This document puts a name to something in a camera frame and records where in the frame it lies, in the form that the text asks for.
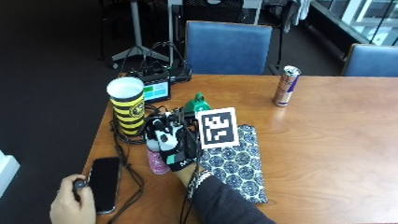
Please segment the black and yellow cup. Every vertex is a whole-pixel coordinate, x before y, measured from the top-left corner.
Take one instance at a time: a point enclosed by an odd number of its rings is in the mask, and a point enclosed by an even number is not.
[[[143,124],[143,84],[135,77],[119,77],[106,91],[123,134],[133,137]]]

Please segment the small monitor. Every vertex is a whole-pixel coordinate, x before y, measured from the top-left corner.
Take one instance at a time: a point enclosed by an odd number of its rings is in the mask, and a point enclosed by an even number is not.
[[[169,78],[143,83],[143,100],[155,103],[170,99]]]

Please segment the dark carpet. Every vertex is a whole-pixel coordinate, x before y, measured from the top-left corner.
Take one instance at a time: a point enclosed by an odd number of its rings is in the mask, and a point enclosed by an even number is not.
[[[146,46],[167,39],[165,5],[158,9],[161,20],[142,21]],[[117,71],[97,60],[96,0],[2,1],[0,27],[0,150],[21,164],[0,199],[0,223],[45,224],[62,177],[82,171]],[[119,31],[115,41],[106,32],[106,55],[133,46],[130,24],[121,23]],[[307,28],[293,27],[285,37],[282,64],[306,76],[339,74],[338,57]],[[277,31],[270,63],[275,53]]]

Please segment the person's hand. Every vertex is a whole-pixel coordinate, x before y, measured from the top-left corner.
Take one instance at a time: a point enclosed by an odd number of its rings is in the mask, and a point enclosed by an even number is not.
[[[189,150],[195,150],[189,143],[190,136],[182,125],[167,120],[169,113],[165,113],[165,119],[153,119],[146,128],[146,145],[147,148],[154,148],[159,145],[161,159],[169,166],[171,172],[179,171],[194,160]]]
[[[73,196],[73,181],[85,179],[84,175],[70,175],[62,179],[57,197],[50,204],[52,224],[94,224],[96,208],[90,187],[77,190],[80,201]]]

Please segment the energy drink can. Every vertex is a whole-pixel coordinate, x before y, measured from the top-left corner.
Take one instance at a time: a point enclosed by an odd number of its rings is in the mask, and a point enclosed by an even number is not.
[[[298,80],[301,71],[294,66],[285,66],[283,74],[277,84],[273,102],[278,106],[286,106],[294,92],[294,86]]]

